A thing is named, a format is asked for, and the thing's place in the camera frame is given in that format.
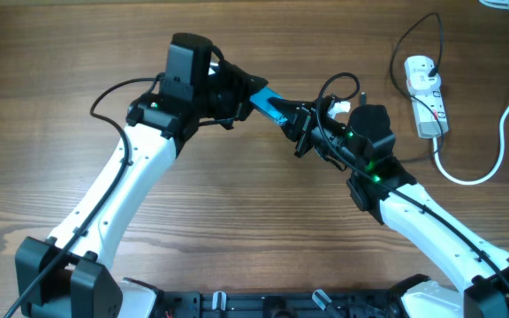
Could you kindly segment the Galaxy S25 smartphone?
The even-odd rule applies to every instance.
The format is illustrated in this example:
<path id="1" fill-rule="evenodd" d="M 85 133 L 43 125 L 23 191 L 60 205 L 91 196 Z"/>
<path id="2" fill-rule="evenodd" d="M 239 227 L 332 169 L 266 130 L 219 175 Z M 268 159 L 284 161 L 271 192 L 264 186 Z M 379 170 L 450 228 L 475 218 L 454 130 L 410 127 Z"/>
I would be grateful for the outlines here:
<path id="1" fill-rule="evenodd" d="M 287 123 L 287 118 L 270 103 L 271 98 L 281 99 L 282 96 L 269 87 L 264 87 L 259 92 L 251 95 L 249 101 L 254 105 L 256 110 L 271 120 L 275 125 L 283 126 Z"/>

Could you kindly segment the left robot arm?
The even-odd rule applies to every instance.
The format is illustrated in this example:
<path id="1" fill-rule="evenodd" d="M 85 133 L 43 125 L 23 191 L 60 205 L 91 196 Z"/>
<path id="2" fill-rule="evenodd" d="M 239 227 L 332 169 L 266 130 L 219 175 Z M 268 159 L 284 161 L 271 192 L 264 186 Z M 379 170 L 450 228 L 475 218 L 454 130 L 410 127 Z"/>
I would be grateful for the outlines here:
<path id="1" fill-rule="evenodd" d="M 119 143 L 79 205 L 44 240 L 26 238 L 15 255 L 26 317 L 159 317 L 163 291 L 110 270 L 125 231 L 156 181 L 206 125 L 231 129 L 267 86 L 228 62 L 198 34 L 172 36 L 165 69 L 118 127 Z"/>

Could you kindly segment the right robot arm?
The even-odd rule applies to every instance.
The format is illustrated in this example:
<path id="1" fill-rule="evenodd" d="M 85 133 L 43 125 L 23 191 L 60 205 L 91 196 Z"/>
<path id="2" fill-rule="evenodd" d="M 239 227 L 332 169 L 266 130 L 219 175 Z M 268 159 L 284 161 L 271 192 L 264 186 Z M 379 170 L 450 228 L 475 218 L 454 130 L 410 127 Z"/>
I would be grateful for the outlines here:
<path id="1" fill-rule="evenodd" d="M 314 102 L 265 98 L 258 110 L 294 141 L 298 154 L 317 150 L 348 168 L 353 202 L 422 251 L 452 282 L 441 287 L 425 275 L 394 285 L 393 317 L 509 317 L 509 253 L 483 240 L 445 211 L 393 155 L 387 110 L 363 105 L 345 124 L 330 117 L 331 97 Z"/>

